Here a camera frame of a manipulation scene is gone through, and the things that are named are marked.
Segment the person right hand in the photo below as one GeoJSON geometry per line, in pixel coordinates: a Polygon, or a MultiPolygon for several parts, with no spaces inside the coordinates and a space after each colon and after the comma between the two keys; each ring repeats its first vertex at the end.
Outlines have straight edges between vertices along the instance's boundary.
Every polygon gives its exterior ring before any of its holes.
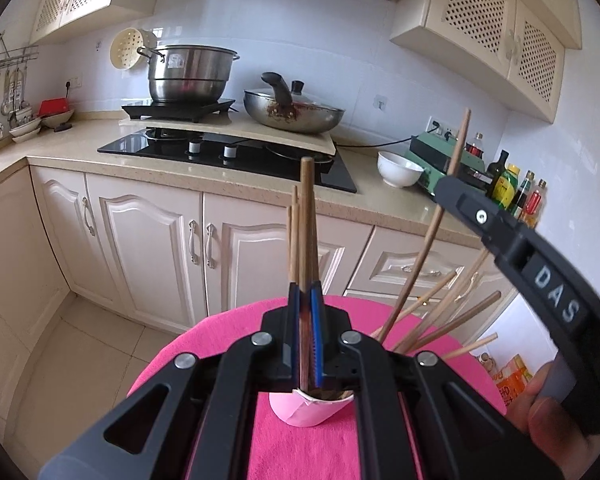
{"type": "Polygon", "coordinates": [[[540,396],[553,364],[547,362],[535,373],[509,404],[506,418],[554,460],[566,479],[581,479],[600,457],[600,434],[585,437],[557,401],[540,396]]]}

